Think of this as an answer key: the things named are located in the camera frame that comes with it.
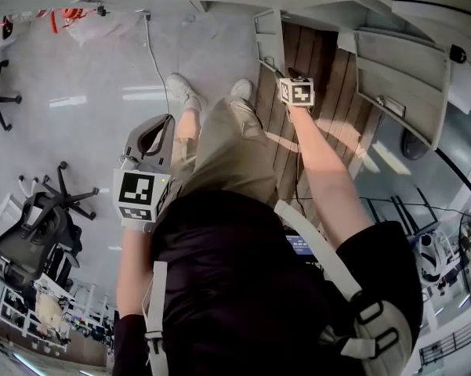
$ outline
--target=person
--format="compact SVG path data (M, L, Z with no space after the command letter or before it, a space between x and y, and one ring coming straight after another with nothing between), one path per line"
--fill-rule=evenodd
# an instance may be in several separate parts
M168 264L163 346L170 375L364 374L359 360L319 342L327 325L352 334L353 314L335 285L299 260L274 213L277 181L248 102L251 83L237 82L202 128L205 100L178 74L167 84L184 102L172 192L152 233L124 232L113 375L150 374L142 304L156 260ZM422 293L402 227L372 224L308 110L289 112L328 243L364 291L404 314L414 347Z

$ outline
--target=khaki shorts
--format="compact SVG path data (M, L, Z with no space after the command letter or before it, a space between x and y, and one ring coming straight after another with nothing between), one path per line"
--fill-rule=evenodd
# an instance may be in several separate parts
M176 138L173 181L165 207L201 190L226 190L274 206L277 179L258 118L240 98L220 100L208 114L198 141Z

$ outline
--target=sneaker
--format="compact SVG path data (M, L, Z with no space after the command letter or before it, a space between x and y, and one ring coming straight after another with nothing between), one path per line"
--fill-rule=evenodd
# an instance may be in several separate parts
M165 83L174 97L176 97L182 104L186 103L189 99L196 99L199 102L199 107L194 107L195 109L200 111L202 108L206 108L207 101L202 96L198 95L191 88L188 81L181 75L171 74L168 76Z
M241 97L244 100L250 100L252 94L252 83L248 79L238 80L232 91L230 92L232 96Z

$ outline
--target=open drawer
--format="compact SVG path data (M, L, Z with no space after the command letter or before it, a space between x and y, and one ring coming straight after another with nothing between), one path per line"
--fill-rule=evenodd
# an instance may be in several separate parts
M436 149L451 74L447 54L393 35L355 36L357 92Z

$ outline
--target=wooden platform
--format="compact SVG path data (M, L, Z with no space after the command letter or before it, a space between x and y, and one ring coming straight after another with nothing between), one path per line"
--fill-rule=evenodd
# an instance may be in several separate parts
M346 166L359 148L371 104L355 93L355 55L336 48L338 34L283 23L286 68L293 67L314 81L316 103L312 117ZM306 217L319 225L310 198L303 163L298 155L295 129L277 98L273 73L261 67L256 95L256 113L269 138L268 154L274 162L281 199L293 200L298 191Z

